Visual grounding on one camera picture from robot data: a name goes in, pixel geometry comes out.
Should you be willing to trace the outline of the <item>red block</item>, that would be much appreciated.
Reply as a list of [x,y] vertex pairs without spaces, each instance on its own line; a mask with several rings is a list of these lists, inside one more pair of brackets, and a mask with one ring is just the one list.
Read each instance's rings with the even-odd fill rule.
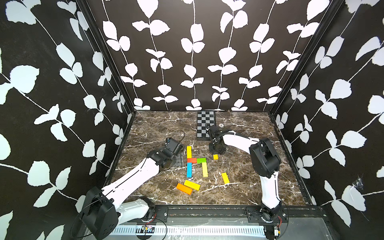
[[187,163],[196,164],[197,163],[197,158],[188,158],[187,159]]

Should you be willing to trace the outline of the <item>green block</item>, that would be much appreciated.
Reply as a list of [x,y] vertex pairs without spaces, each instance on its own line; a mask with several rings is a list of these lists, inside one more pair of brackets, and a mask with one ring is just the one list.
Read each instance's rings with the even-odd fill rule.
[[206,158],[197,158],[197,163],[198,164],[206,163],[206,162],[207,162]]

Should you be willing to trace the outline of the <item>cyan block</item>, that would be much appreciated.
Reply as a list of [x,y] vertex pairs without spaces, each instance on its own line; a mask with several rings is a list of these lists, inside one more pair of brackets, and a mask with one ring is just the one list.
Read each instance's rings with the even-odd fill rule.
[[187,163],[187,178],[192,178],[193,174],[193,164],[192,163]]

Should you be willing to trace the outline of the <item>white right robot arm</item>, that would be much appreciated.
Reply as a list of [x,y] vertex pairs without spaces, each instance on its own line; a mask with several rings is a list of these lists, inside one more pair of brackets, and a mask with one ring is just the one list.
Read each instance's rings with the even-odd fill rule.
[[253,168],[261,179],[262,209],[276,214],[282,205],[278,191],[278,175],[282,160],[271,140],[246,137],[230,130],[223,131],[218,126],[211,126],[208,134],[212,154],[223,155],[230,146],[251,156]]

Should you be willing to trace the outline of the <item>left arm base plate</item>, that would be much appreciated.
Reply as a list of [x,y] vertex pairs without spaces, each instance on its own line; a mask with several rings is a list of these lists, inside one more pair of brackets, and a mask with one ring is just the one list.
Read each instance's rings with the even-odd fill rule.
[[168,207],[161,206],[161,205],[155,205],[155,207],[150,208],[149,213],[147,213],[143,218],[133,219],[133,220],[129,221],[129,223],[155,224],[155,223],[160,223],[161,221],[166,223],[167,219],[168,219],[168,213],[169,213]]

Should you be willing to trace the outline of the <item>yellow stroke block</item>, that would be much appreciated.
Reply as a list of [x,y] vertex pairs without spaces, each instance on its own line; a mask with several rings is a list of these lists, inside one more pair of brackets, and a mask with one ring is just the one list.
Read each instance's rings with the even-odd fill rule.
[[187,146],[187,159],[191,159],[191,158],[192,158],[192,147]]

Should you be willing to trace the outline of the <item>small yellow block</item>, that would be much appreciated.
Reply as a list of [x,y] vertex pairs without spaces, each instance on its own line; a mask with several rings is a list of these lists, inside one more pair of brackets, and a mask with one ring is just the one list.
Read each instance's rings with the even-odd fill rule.
[[202,170],[203,170],[203,177],[207,178],[209,175],[208,175],[208,165],[206,162],[202,163]]

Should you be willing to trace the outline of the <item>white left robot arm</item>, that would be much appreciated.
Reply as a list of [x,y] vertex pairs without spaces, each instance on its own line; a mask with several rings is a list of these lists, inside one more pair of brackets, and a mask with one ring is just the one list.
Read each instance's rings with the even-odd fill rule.
[[146,197],[124,201],[141,185],[164,168],[174,165],[180,148],[162,148],[149,152],[146,158],[117,181],[99,189],[90,189],[79,213],[80,220],[97,240],[103,240],[123,223],[135,219],[150,222],[155,219],[155,205]]

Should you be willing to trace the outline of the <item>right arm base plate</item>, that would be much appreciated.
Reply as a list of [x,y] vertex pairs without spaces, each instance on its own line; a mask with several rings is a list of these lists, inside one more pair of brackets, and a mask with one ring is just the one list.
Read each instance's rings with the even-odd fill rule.
[[289,221],[289,214],[281,206],[277,206],[272,210],[263,206],[246,207],[244,214],[249,223],[258,223],[260,225],[277,225]]

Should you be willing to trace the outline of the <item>dark yellow block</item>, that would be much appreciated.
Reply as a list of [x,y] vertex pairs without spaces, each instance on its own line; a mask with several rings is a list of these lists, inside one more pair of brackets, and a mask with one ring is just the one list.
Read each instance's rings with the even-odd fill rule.
[[229,184],[229,183],[230,183],[230,180],[229,180],[228,174],[227,174],[227,173],[222,173],[221,175],[222,175],[224,184],[225,184],[225,185]]

